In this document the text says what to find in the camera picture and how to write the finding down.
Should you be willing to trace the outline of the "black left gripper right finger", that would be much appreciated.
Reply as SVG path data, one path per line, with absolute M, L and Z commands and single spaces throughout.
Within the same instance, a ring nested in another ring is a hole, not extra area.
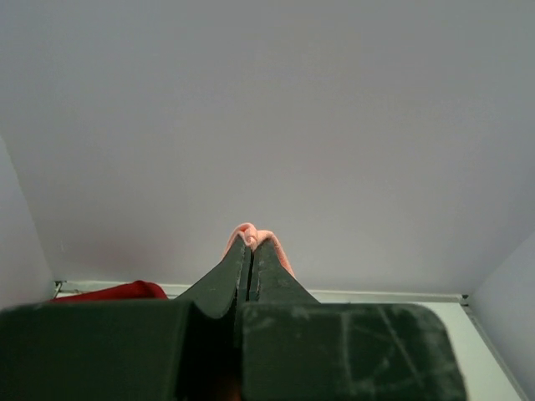
M 249 287 L 249 308 L 310 307 L 319 304 L 320 302 L 283 267 L 273 241 L 265 241 L 255 250 Z

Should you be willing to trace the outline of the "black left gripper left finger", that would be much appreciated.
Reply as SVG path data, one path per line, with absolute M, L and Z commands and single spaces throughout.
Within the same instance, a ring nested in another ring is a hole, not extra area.
M 239 396 L 238 308 L 247 300 L 250 267 L 251 249 L 238 237 L 222 260 L 176 299 L 191 303 L 181 350 L 179 400 Z

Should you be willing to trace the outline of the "pink t shirt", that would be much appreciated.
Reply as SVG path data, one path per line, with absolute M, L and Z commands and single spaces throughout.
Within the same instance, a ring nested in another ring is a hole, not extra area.
M 241 225 L 237 226 L 229 236 L 225 250 L 222 253 L 222 257 L 228 253 L 231 245 L 237 238 L 241 238 L 244 244 L 251 251 L 258 249 L 258 247 L 264 242 L 271 242 L 274 245 L 275 254 L 283 269 L 285 269 L 291 277 L 295 277 L 295 273 L 291 267 L 286 252 L 283 249 L 282 243 L 272 231 L 257 229 L 250 222 L 242 223 Z

